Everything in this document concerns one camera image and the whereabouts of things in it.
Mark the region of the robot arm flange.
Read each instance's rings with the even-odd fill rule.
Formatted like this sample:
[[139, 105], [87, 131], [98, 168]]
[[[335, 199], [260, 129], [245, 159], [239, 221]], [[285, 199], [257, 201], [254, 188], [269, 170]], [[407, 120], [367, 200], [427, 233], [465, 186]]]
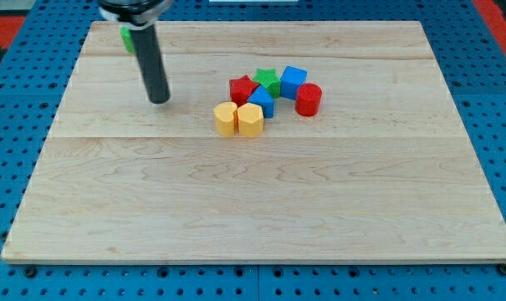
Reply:
[[131, 28], [146, 28], [169, 10], [175, 0], [98, 0], [97, 3], [105, 20]]

